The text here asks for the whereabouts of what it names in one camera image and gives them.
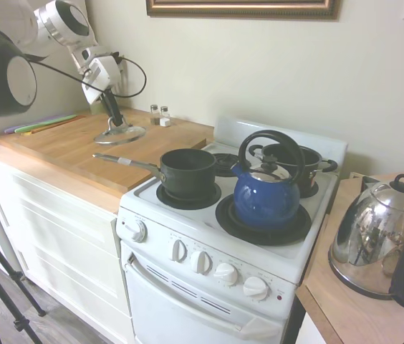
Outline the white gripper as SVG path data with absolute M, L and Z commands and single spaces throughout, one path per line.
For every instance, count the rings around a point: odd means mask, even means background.
M 100 97 L 115 126 L 123 124 L 123 117 L 111 88 L 119 85 L 121 81 L 121 70 L 112 55 L 94 58 L 82 79 L 82 90 L 88 103 L 91 105 Z

